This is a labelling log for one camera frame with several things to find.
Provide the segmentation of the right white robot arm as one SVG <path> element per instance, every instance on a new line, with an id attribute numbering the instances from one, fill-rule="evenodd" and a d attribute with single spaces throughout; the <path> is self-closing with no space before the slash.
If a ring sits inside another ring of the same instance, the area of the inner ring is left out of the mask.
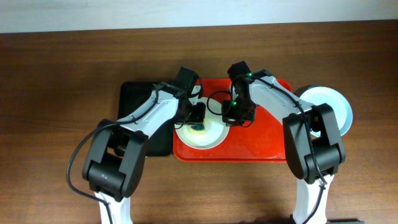
<path id="1" fill-rule="evenodd" d="M 293 223 L 327 223 L 330 182 L 345 161 L 345 149 L 332 107 L 301 100 L 267 70 L 229 68 L 230 100 L 222 105 L 223 122 L 249 127 L 258 106 L 283 127 L 285 158 L 297 178 Z"/>

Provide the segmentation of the light blue plate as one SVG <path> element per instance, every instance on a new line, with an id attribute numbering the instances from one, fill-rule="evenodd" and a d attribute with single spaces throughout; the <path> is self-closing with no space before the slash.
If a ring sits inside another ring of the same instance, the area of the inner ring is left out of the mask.
<path id="1" fill-rule="evenodd" d="M 327 103 L 335 112 L 340 135 L 345 135 L 353 123 L 353 111 L 348 100 L 338 91 L 325 86 L 314 86 L 298 94 L 301 99 L 314 105 Z"/>

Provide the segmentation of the white plate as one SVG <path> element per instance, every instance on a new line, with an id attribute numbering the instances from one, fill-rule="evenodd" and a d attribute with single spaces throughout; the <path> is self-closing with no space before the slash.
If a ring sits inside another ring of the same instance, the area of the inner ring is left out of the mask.
<path id="1" fill-rule="evenodd" d="M 198 102 L 206 105 L 207 99 L 206 97 L 202 97 Z M 207 107 L 203 124 L 205 125 L 205 134 L 190 133 L 188 130 L 192 125 L 187 124 L 183 126 L 176 124 L 174 128 L 176 129 L 178 138 L 185 145 L 199 150 L 211 149 L 221 144 L 228 135 L 229 127 L 222 121 L 222 117 L 209 112 Z"/>

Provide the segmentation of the green yellow sponge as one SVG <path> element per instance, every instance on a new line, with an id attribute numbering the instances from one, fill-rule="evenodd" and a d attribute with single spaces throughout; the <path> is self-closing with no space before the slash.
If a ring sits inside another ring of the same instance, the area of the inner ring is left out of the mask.
<path id="1" fill-rule="evenodd" d="M 205 134 L 205 125 L 204 124 L 195 124 L 189 127 L 188 130 L 192 134 Z"/>

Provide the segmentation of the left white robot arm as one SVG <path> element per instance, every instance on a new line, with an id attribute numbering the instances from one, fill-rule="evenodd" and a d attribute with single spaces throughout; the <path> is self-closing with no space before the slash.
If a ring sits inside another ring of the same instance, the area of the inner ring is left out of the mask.
<path id="1" fill-rule="evenodd" d="M 131 223 L 131 195 L 141 180 L 152 135 L 171 120 L 189 123 L 203 88 L 192 84 L 155 84 L 148 99 L 131 114 L 102 120 L 88 135 L 92 140 L 83 165 L 102 223 Z"/>

